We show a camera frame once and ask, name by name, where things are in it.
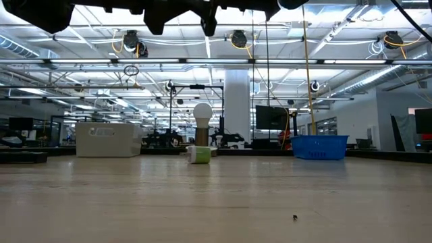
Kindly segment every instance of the black monitor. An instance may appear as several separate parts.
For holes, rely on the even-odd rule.
[[[290,130],[290,124],[286,127],[288,114],[282,107],[268,107],[257,105],[256,128],[266,130]]]
[[[33,130],[33,118],[9,117],[9,129],[15,131],[31,131]]]
[[[416,110],[417,134],[432,134],[432,109]]]

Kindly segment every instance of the ceiling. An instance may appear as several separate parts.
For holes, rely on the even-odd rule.
[[[335,30],[340,22],[343,22],[353,10],[359,11],[355,5],[306,5],[306,21],[308,23],[306,36],[308,39],[309,53],[319,47],[319,42],[326,37],[332,30]],[[407,9],[408,14],[421,25],[429,34],[432,30],[429,23],[432,22],[430,9]],[[139,38],[144,41],[150,58],[243,58],[249,59],[250,56],[246,49],[236,49],[230,43],[230,34],[234,30],[243,30],[248,37],[248,44],[252,45],[252,33],[256,36],[256,45],[253,52],[254,58],[271,59],[304,59],[304,42],[302,41],[302,10],[281,10],[274,15],[268,28],[265,28],[264,13],[251,11],[244,13],[238,9],[219,9],[216,15],[218,26],[214,36],[206,38],[199,26],[200,18],[192,12],[187,12],[181,16],[170,20],[165,26],[163,35],[153,36],[143,23],[143,16],[132,16],[128,10],[114,9],[113,13],[105,13],[100,7],[76,6],[72,16],[70,28],[57,33],[55,36],[31,26],[29,23],[7,13],[0,4],[0,34],[6,33],[24,43],[29,49],[44,48],[54,51],[61,58],[130,58],[134,57],[123,49],[116,53],[112,44],[118,50],[121,48],[120,38],[126,30],[137,30]],[[314,59],[381,59],[384,58],[382,52],[379,55],[372,55],[371,45],[377,37],[384,37],[385,32],[396,30],[404,39],[405,43],[414,42],[419,39],[419,34],[402,16],[402,14],[392,6],[380,5],[368,9],[360,16],[352,19],[341,30],[323,45],[311,58]],[[413,45],[406,47],[409,53],[411,50],[426,43],[424,38],[418,40]],[[384,49],[383,52],[388,59],[402,59],[399,49]],[[19,55],[6,49],[0,49],[0,58],[21,58]],[[223,65],[202,65],[192,67],[189,70],[181,70],[184,65],[165,65],[171,68],[168,72],[158,70],[159,65],[146,65],[136,77],[136,82],[144,90],[111,90],[110,95],[119,97],[163,97],[165,84],[171,80],[176,85],[206,84],[223,86],[225,82],[225,70]],[[83,85],[93,86],[113,86],[126,85],[126,78],[119,82],[117,72],[109,70],[107,65],[97,67],[105,68],[104,72],[60,72],[51,73],[51,80],[58,81],[56,85]],[[49,72],[37,70],[37,67],[29,69],[28,65],[10,65],[17,72],[24,72],[36,81],[49,80]],[[269,77],[267,68],[260,67],[254,69],[252,65],[242,67],[249,70],[250,77],[254,77],[255,85],[261,91],[255,94],[256,97],[267,97],[267,79],[270,81],[270,88],[277,97],[304,97],[307,94],[307,75],[304,66],[298,67],[272,67],[270,65]],[[316,67],[309,71],[310,79],[325,84],[325,88],[334,89],[345,82],[367,72],[370,67]],[[128,85],[133,85],[135,78],[128,80]],[[17,95],[29,95],[25,92],[16,91]],[[72,96],[82,96],[73,90],[65,90],[65,94]],[[216,97],[212,90],[203,91],[185,89],[180,96],[201,97],[201,102],[210,102],[207,96]],[[167,101],[156,100],[129,100],[133,106],[143,111],[149,109],[163,110]],[[258,100],[255,105],[266,100]],[[212,100],[213,107],[221,107],[220,100]],[[196,101],[185,101],[183,105],[176,107],[193,107]]]

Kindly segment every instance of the white pillar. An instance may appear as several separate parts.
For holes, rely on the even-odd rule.
[[[239,133],[250,143],[250,86],[248,70],[225,71],[225,133]]]

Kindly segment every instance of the blue basket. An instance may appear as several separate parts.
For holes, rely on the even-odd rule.
[[[294,156],[301,159],[340,160],[348,136],[297,136],[291,138]]]

